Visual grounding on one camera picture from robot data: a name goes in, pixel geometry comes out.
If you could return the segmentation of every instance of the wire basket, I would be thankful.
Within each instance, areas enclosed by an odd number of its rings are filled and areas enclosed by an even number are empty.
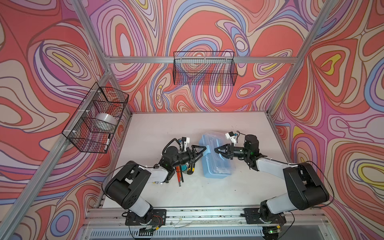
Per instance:
[[[233,51],[175,51],[173,83],[234,86],[237,78],[234,55]]]
[[[63,134],[65,131],[70,132],[64,136],[80,152],[108,152],[124,108],[128,103],[128,98],[128,94],[118,89],[98,87],[91,102],[74,127],[71,130],[63,131]],[[105,116],[105,114],[108,114],[108,120],[101,120],[99,116]]]

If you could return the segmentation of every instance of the black mounting plate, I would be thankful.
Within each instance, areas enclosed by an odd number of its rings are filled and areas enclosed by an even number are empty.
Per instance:
[[[265,222],[260,220],[258,211],[259,211],[259,208],[244,209],[244,215],[245,215],[245,220],[247,221],[247,224],[265,224]],[[271,223],[282,225],[287,222],[283,213],[280,213],[277,217],[279,217],[280,219],[278,220],[276,218]]]
[[[162,218],[162,222],[155,217],[152,216],[152,220],[148,225],[157,226],[157,225],[165,225],[166,223],[166,216],[167,216],[167,210],[166,209],[154,209],[153,215],[157,215]],[[139,216],[137,216],[135,213],[131,212],[127,215],[127,218],[125,219],[125,225],[126,226],[144,226],[142,223],[139,222]]]

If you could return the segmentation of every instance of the plastic storage box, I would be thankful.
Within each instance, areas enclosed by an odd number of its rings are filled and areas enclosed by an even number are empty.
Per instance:
[[[221,154],[215,153],[215,148],[230,143],[224,133],[209,131],[203,134],[199,145],[206,146],[201,162],[204,176],[207,178],[225,178],[235,169],[233,160],[226,159]]]

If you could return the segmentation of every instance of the white tabletop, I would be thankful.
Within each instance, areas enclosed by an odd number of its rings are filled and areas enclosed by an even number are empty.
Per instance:
[[[236,130],[256,135],[262,154],[286,162],[263,112],[149,113],[133,115],[116,167],[128,161],[153,166],[174,137],[190,137],[190,145],[198,145],[207,131],[226,133]],[[243,143],[244,136],[240,135],[237,146],[243,146]],[[167,184],[148,183],[141,196],[154,207],[200,207],[258,205],[286,192],[284,180],[249,169],[245,162],[236,158],[233,162],[235,170],[231,176],[210,179],[204,176],[199,160],[192,175],[183,174],[181,187],[175,174]],[[103,208],[118,207],[120,205],[108,198],[103,204]]]

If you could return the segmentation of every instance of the transparent lid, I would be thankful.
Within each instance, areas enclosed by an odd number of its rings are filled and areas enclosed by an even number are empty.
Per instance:
[[[212,174],[231,174],[235,169],[233,160],[226,159],[221,154],[215,153],[215,148],[230,143],[224,133],[209,131],[203,134],[200,144],[207,147],[208,153],[205,158],[208,163],[208,170]]]

